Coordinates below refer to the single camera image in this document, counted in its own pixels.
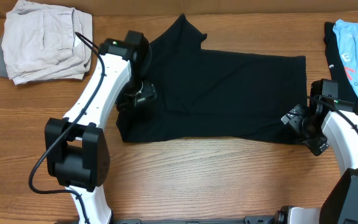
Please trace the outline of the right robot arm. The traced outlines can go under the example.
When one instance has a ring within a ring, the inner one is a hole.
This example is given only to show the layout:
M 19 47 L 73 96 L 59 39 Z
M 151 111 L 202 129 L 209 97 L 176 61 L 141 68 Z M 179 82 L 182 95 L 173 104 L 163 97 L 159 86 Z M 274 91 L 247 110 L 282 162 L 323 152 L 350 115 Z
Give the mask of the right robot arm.
M 269 223 L 358 223 L 358 115 L 338 97 L 338 84 L 312 83 L 307 107 L 297 105 L 282 117 L 315 156 L 334 151 L 341 178 L 321 208 L 284 206 Z

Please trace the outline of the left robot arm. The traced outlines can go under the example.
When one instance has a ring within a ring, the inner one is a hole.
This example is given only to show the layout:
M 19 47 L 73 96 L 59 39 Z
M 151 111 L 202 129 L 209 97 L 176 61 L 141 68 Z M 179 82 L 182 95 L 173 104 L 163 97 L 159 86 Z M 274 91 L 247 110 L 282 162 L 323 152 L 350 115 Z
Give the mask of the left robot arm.
M 113 108 L 119 111 L 144 105 L 157 97 L 144 75 L 152 50 L 143 33 L 130 30 L 124 40 L 106 39 L 95 45 L 79 38 L 97 56 L 96 67 L 83 93 L 62 119 L 45 125 L 45 154 L 34 166 L 47 163 L 48 174 L 69 193 L 79 214 L 78 223 L 113 223 L 103 184 L 110 166 L 104 135 Z

